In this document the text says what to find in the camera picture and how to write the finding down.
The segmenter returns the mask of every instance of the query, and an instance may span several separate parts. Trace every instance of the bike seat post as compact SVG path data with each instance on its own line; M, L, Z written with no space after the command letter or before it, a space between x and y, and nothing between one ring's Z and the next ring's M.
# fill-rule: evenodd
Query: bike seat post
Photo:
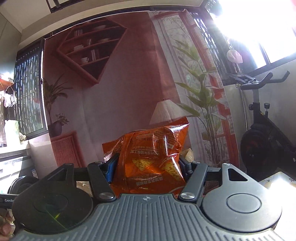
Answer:
M259 89L253 90L253 101L255 103L260 103L259 102Z

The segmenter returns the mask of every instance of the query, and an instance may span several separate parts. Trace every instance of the bowl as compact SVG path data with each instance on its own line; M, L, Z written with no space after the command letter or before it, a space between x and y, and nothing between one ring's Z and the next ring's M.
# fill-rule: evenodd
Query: bowl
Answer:
M110 39L111 39L111 38L100 39L100 40L98 41L98 43L104 43L104 42L109 41Z
M81 59L81 62L82 62L83 64L87 63L88 61L89 61L89 58L88 58L88 57L85 57L85 58L82 58L82 59Z
M107 25L100 25L100 26L97 26L94 28L94 31L97 31L97 30L102 30L106 27Z

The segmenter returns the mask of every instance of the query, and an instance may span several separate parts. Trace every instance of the potted plant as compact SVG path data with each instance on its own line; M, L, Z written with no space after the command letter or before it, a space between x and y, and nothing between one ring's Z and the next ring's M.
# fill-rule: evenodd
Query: potted plant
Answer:
M226 118L217 113L217 104L223 104L221 101L216 100L214 97L214 86L206 85L206 77L215 69L205 71L201 66L201 58L198 54L196 47L190 46L188 43L175 40L178 46L173 46L179 50L178 59L181 66L190 73L192 80L199 88L191 87L185 83L178 83L177 85L187 89L191 94L188 99L193 103L194 108L184 104L177 103L181 108L188 111L190 117L197 117L205 128L202 133L202 139L209 143L205 147L213 166L221 167L223 162L223 144L219 138L219 129L221 128L222 120Z
M64 84L60 84L60 79L64 74L62 74L54 84L49 84L46 80L43 80L43 90L44 90L44 103L45 108L49 115L50 125L48 125L48 132L50 137L56 137L62 133L62 126L67 124L69 121L66 119L64 114L56 115L57 121L52 122L52 105L57 100L58 97L68 98L68 95L64 90L71 90L72 87L64 87Z

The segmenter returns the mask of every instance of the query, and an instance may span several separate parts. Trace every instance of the sunlight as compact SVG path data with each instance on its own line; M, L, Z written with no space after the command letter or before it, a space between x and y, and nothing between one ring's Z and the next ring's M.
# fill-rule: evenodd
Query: sunlight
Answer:
M257 67L265 65L260 43L270 62L296 52L295 22L290 0L220 0L223 13L212 17L228 38L243 43L251 52Z

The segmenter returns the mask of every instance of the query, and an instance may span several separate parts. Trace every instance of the hand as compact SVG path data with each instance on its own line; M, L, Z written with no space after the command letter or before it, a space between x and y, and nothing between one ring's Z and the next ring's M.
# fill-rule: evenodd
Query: hand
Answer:
M4 222L0 226L0 241L8 241L10 238L12 238L12 234L15 230L15 225L12 223L14 218L11 210L9 211L5 210L5 211L1 210L0 212L2 215L2 218L4 219Z

